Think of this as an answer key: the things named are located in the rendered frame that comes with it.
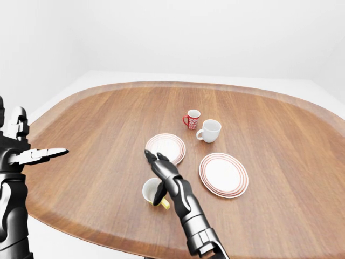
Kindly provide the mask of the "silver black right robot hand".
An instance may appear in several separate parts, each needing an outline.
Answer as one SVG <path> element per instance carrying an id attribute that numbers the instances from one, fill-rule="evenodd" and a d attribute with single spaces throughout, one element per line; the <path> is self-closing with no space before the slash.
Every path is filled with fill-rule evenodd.
<path id="1" fill-rule="evenodd" d="M 151 164 L 152 171 L 161 179 L 153 199 L 153 205 L 157 206 L 167 193 L 172 197 L 177 196 L 179 190 L 175 177 L 179 176 L 179 172 L 176 166 L 163 154 L 158 152 L 155 155 L 147 149 L 144 150 L 144 153 Z"/>

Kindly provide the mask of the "plain white mug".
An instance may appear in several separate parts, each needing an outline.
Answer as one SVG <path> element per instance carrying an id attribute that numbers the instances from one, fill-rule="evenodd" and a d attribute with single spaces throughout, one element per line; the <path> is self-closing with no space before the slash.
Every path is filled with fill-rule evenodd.
<path id="1" fill-rule="evenodd" d="M 206 143 L 212 143 L 218 138 L 221 129 L 222 126 L 217 120 L 205 120 L 202 128 L 196 133 L 196 138 Z"/>

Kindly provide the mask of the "yellow and white mug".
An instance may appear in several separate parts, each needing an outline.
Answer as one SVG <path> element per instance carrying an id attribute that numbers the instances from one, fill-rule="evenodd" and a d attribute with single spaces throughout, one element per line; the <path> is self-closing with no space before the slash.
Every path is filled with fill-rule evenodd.
<path id="1" fill-rule="evenodd" d="M 142 195 L 146 201 L 148 201 L 152 206 L 155 194 L 158 189 L 158 185 L 161 183 L 161 180 L 158 178 L 151 178 L 145 182 L 142 188 Z M 162 205 L 166 210 L 170 209 L 170 203 L 165 197 L 161 200 L 158 206 Z"/>

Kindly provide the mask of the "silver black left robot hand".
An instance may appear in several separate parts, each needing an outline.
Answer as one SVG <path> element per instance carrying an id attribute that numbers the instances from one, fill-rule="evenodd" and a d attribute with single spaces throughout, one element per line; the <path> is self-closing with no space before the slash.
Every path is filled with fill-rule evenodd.
<path id="1" fill-rule="evenodd" d="M 7 132 L 3 131 L 4 123 L 5 107 L 0 96 L 0 173 L 20 173 L 24 165 L 48 162 L 69 152 L 66 148 L 32 149 L 27 139 L 30 126 L 26 110 L 21 106 L 14 108 Z"/>

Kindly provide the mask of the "red patterned mug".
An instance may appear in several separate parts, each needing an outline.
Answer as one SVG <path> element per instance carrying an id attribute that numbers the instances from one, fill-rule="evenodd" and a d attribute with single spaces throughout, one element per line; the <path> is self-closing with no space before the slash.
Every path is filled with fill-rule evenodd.
<path id="1" fill-rule="evenodd" d="M 200 116 L 199 110 L 189 110 L 182 120 L 189 130 L 195 130 Z"/>

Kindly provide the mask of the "white plate with red rings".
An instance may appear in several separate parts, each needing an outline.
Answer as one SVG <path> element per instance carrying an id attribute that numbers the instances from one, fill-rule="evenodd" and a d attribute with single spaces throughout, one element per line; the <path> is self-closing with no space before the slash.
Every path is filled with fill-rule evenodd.
<path id="1" fill-rule="evenodd" d="M 145 146 L 146 150 L 156 154 L 157 152 L 166 156 L 174 165 L 178 165 L 184 158 L 186 146 L 183 140 L 170 133 L 162 133 L 153 136 Z"/>
<path id="2" fill-rule="evenodd" d="M 249 185 L 245 167 L 225 153 L 206 155 L 199 164 L 199 177 L 210 192 L 226 199 L 243 195 Z"/>

